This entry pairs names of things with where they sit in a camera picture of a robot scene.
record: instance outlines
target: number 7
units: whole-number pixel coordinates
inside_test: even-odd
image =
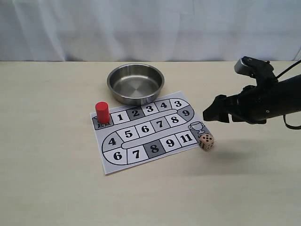
[[[159,124],[159,127],[162,127],[162,121],[157,121],[157,124]]]
[[[136,153],[136,158],[139,159],[139,150],[133,151],[133,154]]]

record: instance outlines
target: bowl rim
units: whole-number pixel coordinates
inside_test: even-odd
[[[113,75],[117,70],[119,70],[119,69],[121,69],[121,68],[124,68],[124,67],[133,66],[133,65],[140,65],[140,66],[150,67],[151,69],[155,70],[155,71],[160,75],[161,80],[162,80],[161,85],[159,86],[159,88],[158,88],[156,91],[152,92],[151,94],[146,95],[146,96],[143,96],[143,97],[129,97],[129,96],[125,96],[125,95],[122,95],[122,94],[116,92],[116,91],[113,89],[113,87],[111,86],[111,84],[110,84],[110,78],[112,77],[112,75]],[[158,92],[160,92],[160,91],[162,90],[162,88],[163,88],[163,86],[164,86],[164,83],[165,83],[165,79],[164,79],[164,76],[163,76],[163,74],[162,74],[162,72],[161,72],[160,70],[158,70],[156,67],[154,67],[154,66],[152,66],[152,65],[143,64],[143,63],[129,63],[129,64],[121,65],[121,66],[119,66],[119,67],[116,67],[113,71],[111,71],[111,72],[109,73],[108,77],[107,77],[107,86],[108,86],[108,88],[109,88],[109,90],[110,90],[111,92],[113,92],[114,94],[116,94],[116,95],[118,95],[118,96],[120,96],[120,97],[127,98],[127,99],[132,99],[132,100],[145,99],[145,98],[148,98],[148,97],[151,97],[151,96],[155,95],[156,93],[158,93]]]

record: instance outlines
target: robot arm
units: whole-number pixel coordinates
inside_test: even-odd
[[[265,124],[267,119],[283,116],[290,129],[301,129],[286,123],[285,115],[301,111],[301,75],[279,82],[269,61],[251,57],[241,58],[234,66],[238,74],[256,79],[256,86],[246,86],[242,92],[230,97],[218,95],[213,103],[203,111],[205,121],[229,123],[244,121],[250,124]]]

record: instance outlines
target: red cylinder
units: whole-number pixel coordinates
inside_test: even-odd
[[[99,102],[95,105],[97,120],[101,124],[110,122],[109,106],[106,102]]]

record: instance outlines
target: light wood tabletop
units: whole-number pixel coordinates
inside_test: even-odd
[[[126,62],[0,62],[0,224],[3,226],[300,225],[301,132],[205,122],[216,139],[108,176],[90,120],[121,106],[106,78]],[[197,114],[255,80],[235,62],[147,62]],[[292,62],[271,62],[279,74]],[[296,67],[280,80],[300,74]],[[294,122],[300,122],[297,113]]]

